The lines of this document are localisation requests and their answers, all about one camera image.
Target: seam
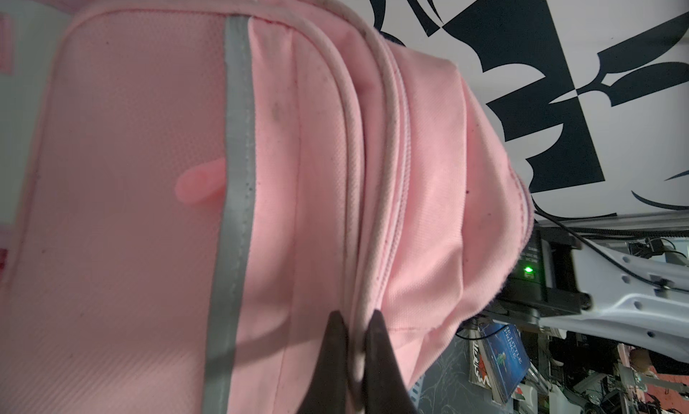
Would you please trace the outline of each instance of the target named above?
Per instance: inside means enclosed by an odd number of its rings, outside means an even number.
[[[287,317],[287,346],[282,352],[282,360],[280,361],[280,371],[278,372],[278,383],[275,388],[275,398],[273,399],[273,409],[272,413],[275,413],[275,409],[278,406],[278,391],[280,389],[280,380],[282,379],[282,372],[285,369],[285,358],[287,357],[287,350],[289,348],[289,340],[291,338],[291,324],[292,324],[292,309],[294,307],[294,291],[296,289],[296,274],[297,274],[297,224],[298,224],[298,218],[297,218],[297,211],[299,209],[299,179],[301,175],[301,160],[302,160],[302,155],[301,155],[301,139],[302,139],[302,121],[301,121],[301,106],[299,104],[299,78],[297,76],[297,56],[296,56],[296,40],[294,39],[294,29],[291,28],[291,35],[292,35],[292,60],[294,61],[294,93],[296,95],[296,107],[297,107],[297,126],[298,126],[298,134],[299,134],[299,140],[298,140],[298,146],[297,146],[297,179],[296,179],[296,200],[294,201],[294,228],[293,228],[293,233],[294,233],[294,242],[292,244],[292,262],[294,264],[294,270],[292,272],[292,296],[291,300],[289,303],[289,316]]]

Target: reflective strip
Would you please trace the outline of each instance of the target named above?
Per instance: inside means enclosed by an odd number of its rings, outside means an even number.
[[[208,313],[202,414],[226,414],[254,222],[256,139],[249,17],[225,22],[228,182]]]

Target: black and white pattern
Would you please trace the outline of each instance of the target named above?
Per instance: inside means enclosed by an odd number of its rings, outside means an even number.
[[[689,210],[689,0],[342,0],[454,61],[538,205]]]

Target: backpack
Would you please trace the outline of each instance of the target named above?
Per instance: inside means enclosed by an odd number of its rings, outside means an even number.
[[[380,309],[411,387],[529,239],[457,68],[335,0],[38,1],[75,15],[0,281],[0,412],[293,413],[331,311],[354,382]]]

